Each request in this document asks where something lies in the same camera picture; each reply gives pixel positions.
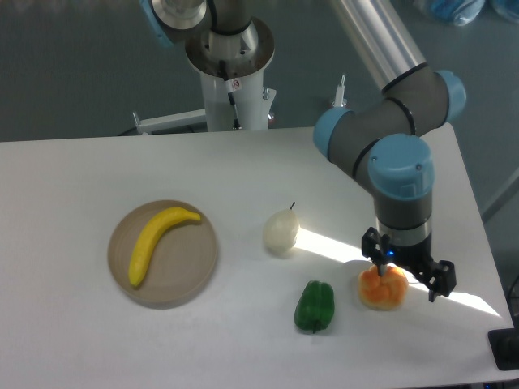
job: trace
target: blue joint cap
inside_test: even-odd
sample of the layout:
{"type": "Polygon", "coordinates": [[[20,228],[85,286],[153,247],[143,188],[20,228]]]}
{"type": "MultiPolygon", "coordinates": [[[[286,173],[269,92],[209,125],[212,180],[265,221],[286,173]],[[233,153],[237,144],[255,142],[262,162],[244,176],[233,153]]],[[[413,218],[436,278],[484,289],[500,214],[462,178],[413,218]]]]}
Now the blue joint cap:
{"type": "Polygon", "coordinates": [[[148,22],[152,27],[153,33],[155,33],[155,36],[159,40],[161,46],[166,49],[168,49],[169,47],[173,47],[173,42],[170,41],[166,34],[164,34],[164,31],[162,31],[162,27],[159,24],[158,20],[155,18],[153,10],[149,6],[148,0],[140,0],[140,6],[143,9],[144,14],[146,15],[146,18],[148,18],[148,22]]]}
{"type": "Polygon", "coordinates": [[[461,111],[465,108],[467,102],[467,94],[462,81],[454,75],[451,71],[437,71],[436,72],[442,79],[444,79],[445,85],[448,91],[448,113],[446,122],[450,122],[456,118],[461,111]]]}
{"type": "Polygon", "coordinates": [[[432,190],[431,149],[418,136],[386,136],[373,146],[369,158],[367,172],[373,186],[391,199],[417,200],[432,190]]]}
{"type": "Polygon", "coordinates": [[[321,115],[314,127],[314,145],[319,149],[327,160],[328,146],[332,138],[335,126],[341,118],[348,112],[353,112],[351,109],[336,107],[331,108],[321,115]]]}

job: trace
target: cable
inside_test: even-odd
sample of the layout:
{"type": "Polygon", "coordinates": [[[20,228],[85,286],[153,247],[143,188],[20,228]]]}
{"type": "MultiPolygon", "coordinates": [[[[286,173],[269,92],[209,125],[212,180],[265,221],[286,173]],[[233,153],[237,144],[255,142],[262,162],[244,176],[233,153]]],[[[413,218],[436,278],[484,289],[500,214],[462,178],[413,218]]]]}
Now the cable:
{"type": "Polygon", "coordinates": [[[220,60],[219,65],[220,65],[221,75],[223,76],[225,86],[227,88],[227,96],[229,97],[229,103],[233,107],[233,111],[234,111],[233,128],[235,130],[241,130],[242,125],[240,124],[240,121],[238,119],[238,108],[236,107],[236,101],[234,101],[233,88],[232,88],[232,86],[228,85],[228,82],[230,81],[230,77],[229,77],[229,74],[227,73],[227,63],[225,63],[224,60],[220,60]]]}
{"type": "Polygon", "coordinates": [[[132,127],[132,128],[129,129],[129,130],[123,131],[121,134],[119,134],[119,135],[117,135],[117,136],[127,136],[127,135],[130,134],[132,131],[137,131],[137,127],[132,127]]]}

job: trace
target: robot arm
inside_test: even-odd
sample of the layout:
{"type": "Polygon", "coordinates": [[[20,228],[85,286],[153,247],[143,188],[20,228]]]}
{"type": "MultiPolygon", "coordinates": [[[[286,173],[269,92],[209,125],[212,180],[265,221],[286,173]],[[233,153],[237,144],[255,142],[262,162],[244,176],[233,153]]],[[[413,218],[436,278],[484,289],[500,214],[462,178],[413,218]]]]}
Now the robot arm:
{"type": "Polygon", "coordinates": [[[362,238],[362,254],[380,274],[388,263],[413,273],[429,301],[448,296],[456,275],[453,263],[431,257],[434,167],[419,136],[463,110],[463,84],[429,68],[390,2],[330,2],[384,99],[360,114],[331,109],[315,126],[315,145],[374,199],[376,229],[362,238]]]}
{"type": "MultiPolygon", "coordinates": [[[[262,75],[272,58],[270,31],[251,18],[248,1],[141,1],[153,9],[172,41],[190,36],[187,55],[202,73],[225,81],[229,75],[262,75]],[[210,31],[204,36],[200,29],[210,31]]],[[[390,1],[329,2],[384,99],[360,114],[330,109],[315,125],[315,145],[374,199],[376,229],[362,238],[363,255],[371,258],[379,273],[388,263],[413,273],[430,289],[430,301],[448,296],[456,276],[452,263],[437,263],[431,257],[434,167],[431,151],[419,136],[463,110],[463,84],[451,72],[429,68],[390,1]]],[[[232,105],[234,97],[227,92],[232,105]]],[[[207,101],[205,106],[210,113],[207,101]]],[[[261,110],[242,112],[248,117],[254,109],[261,110]]],[[[235,122],[238,111],[240,106],[234,105],[235,122]]],[[[223,116],[220,109],[218,117],[223,116]]]]}

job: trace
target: black cable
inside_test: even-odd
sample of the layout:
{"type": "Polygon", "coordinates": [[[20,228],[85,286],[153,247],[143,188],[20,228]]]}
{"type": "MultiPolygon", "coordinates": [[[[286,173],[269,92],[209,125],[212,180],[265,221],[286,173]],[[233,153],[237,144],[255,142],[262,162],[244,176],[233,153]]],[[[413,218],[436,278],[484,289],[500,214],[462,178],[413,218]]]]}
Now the black cable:
{"type": "Polygon", "coordinates": [[[512,298],[512,291],[515,288],[517,282],[519,281],[519,274],[517,275],[516,279],[512,282],[512,286],[508,290],[508,294],[506,296],[506,301],[509,301],[512,298]]]}
{"type": "MultiPolygon", "coordinates": [[[[222,75],[222,78],[224,79],[224,82],[227,82],[230,80],[229,74],[227,73],[227,63],[224,60],[220,60],[220,72],[222,75]]],[[[234,129],[241,130],[242,125],[240,124],[239,118],[238,118],[238,109],[236,108],[236,101],[234,101],[234,95],[232,92],[228,92],[227,96],[229,97],[229,103],[233,107],[234,110],[234,129]]]]}
{"type": "Polygon", "coordinates": [[[132,128],[129,129],[129,130],[123,131],[121,134],[119,134],[119,135],[117,135],[117,136],[127,136],[127,135],[130,134],[132,131],[137,131],[137,127],[132,127],[132,128]]]}

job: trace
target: metal tube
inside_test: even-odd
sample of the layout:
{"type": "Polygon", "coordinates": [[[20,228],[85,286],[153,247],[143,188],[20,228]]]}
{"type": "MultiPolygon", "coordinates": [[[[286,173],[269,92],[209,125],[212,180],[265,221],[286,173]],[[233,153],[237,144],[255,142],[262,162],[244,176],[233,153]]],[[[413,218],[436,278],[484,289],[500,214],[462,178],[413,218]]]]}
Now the metal tube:
{"type": "Polygon", "coordinates": [[[389,0],[329,0],[377,86],[425,62],[389,0]]]}

